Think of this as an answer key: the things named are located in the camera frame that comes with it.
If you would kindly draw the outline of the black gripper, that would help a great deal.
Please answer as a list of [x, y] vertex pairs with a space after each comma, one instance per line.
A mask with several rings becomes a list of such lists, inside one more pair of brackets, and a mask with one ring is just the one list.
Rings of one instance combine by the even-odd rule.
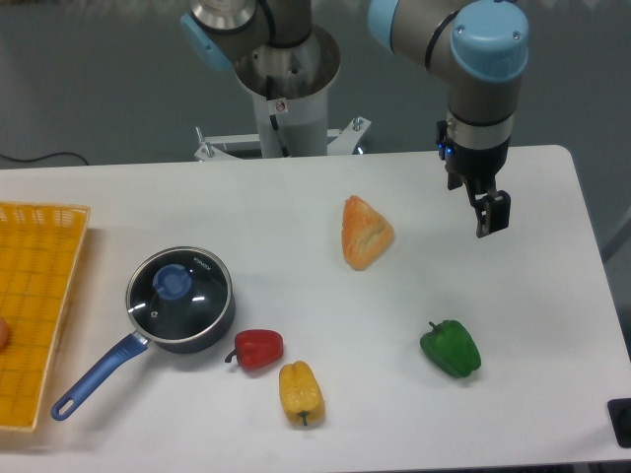
[[465, 186], [476, 213], [478, 237], [499, 232], [510, 222], [511, 196], [496, 188], [496, 175], [506, 162], [510, 140], [503, 123], [478, 127], [457, 119], [437, 122], [436, 144], [448, 174], [448, 190]]

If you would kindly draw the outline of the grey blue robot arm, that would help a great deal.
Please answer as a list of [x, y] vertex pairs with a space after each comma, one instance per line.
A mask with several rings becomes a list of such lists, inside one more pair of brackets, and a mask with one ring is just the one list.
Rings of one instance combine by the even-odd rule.
[[[497, 188], [512, 135], [529, 28], [512, 1], [373, 1], [373, 38], [442, 79], [448, 113], [436, 145], [449, 188], [464, 187], [486, 237], [509, 225]], [[329, 152], [327, 93], [341, 56], [308, 1], [194, 1], [184, 36], [207, 66], [231, 69], [249, 92], [264, 157]]]

